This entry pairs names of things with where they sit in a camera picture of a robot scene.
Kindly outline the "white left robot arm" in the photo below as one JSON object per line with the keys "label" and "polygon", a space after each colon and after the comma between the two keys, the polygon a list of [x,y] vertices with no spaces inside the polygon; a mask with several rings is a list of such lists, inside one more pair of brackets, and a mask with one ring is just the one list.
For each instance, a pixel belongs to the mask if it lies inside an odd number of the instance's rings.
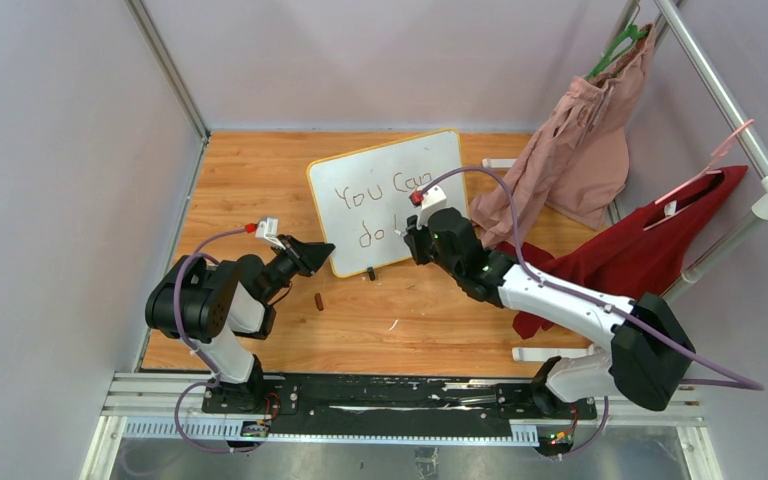
{"label": "white left robot arm", "polygon": [[147,298],[147,326],[187,345],[211,371],[209,413],[262,413],[276,404],[260,359],[239,340],[266,339],[294,278],[317,273],[335,250],[291,235],[276,241],[270,261],[246,254],[211,266],[202,254],[185,255]]}

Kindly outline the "yellow framed whiteboard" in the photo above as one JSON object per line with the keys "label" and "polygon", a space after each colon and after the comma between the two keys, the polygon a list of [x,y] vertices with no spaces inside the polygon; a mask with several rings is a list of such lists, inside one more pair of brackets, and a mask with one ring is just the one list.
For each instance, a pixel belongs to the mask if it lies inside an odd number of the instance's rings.
{"label": "yellow framed whiteboard", "polygon": [[306,171],[332,272],[346,278],[408,259],[398,233],[419,212],[413,191],[462,166],[459,132],[442,129],[311,163]]}

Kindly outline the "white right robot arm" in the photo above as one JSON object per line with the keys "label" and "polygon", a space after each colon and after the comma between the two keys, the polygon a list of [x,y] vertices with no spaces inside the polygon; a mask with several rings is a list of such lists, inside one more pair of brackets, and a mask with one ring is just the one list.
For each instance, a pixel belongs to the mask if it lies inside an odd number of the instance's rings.
{"label": "white right robot arm", "polygon": [[556,417],[573,403],[622,396],[650,411],[666,409],[694,347],[658,295],[637,300],[600,293],[548,275],[501,251],[484,248],[453,208],[411,215],[401,234],[413,260],[433,263],[478,302],[532,314],[574,331],[595,351],[549,358],[529,384],[528,404]]}

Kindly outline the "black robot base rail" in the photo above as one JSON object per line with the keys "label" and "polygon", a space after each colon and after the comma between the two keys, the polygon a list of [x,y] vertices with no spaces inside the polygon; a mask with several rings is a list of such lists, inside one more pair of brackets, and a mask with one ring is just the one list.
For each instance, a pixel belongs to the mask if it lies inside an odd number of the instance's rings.
{"label": "black robot base rail", "polygon": [[544,414],[527,400],[527,383],[516,379],[283,373],[267,377],[267,396],[255,408],[207,390],[206,382],[198,373],[116,374],[89,460],[150,440],[214,454],[264,444],[533,447],[569,454],[613,427],[671,428],[687,451],[710,443],[689,387],[663,412],[615,397]]}

